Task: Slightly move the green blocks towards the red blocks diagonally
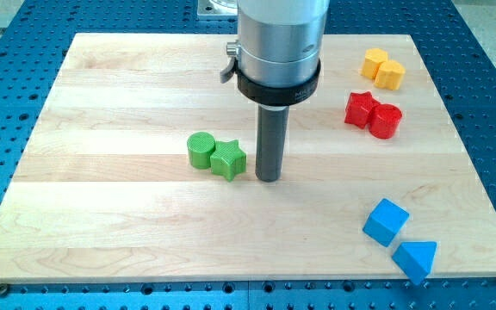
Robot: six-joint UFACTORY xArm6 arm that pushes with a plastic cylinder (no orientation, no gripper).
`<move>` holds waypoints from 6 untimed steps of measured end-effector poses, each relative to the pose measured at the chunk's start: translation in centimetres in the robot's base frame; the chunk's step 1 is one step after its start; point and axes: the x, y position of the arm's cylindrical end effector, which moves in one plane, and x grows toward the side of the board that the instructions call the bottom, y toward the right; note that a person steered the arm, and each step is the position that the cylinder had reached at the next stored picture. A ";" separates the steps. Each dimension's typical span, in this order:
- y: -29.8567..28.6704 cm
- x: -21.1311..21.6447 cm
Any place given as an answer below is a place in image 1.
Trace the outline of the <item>black clamp ring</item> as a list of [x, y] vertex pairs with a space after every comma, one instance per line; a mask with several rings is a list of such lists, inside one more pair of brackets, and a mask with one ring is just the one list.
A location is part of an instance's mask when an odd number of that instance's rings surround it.
[[319, 59], [315, 73], [305, 83], [288, 88], [272, 88], [251, 81], [237, 68], [237, 64], [235, 60], [239, 91], [253, 102], [271, 107], [287, 107], [307, 100], [317, 90], [321, 70]]

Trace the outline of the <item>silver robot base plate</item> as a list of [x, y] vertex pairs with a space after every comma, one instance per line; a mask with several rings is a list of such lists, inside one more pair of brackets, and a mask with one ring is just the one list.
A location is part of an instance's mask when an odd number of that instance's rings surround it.
[[198, 0], [197, 17], [199, 19], [219, 19], [235, 17], [238, 13], [236, 0]]

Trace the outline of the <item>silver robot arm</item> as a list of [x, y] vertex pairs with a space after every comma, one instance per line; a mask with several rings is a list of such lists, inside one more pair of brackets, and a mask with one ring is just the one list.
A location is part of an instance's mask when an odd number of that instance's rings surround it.
[[316, 91], [329, 0], [239, 0], [238, 37], [226, 44], [220, 81], [237, 77], [239, 91], [258, 105], [256, 176], [278, 180], [289, 107]]

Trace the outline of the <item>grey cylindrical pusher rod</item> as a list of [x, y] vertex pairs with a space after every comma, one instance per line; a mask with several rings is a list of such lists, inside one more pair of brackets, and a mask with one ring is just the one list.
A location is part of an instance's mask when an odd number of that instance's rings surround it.
[[274, 182], [281, 176], [288, 112], [288, 107], [258, 107], [256, 176], [261, 181]]

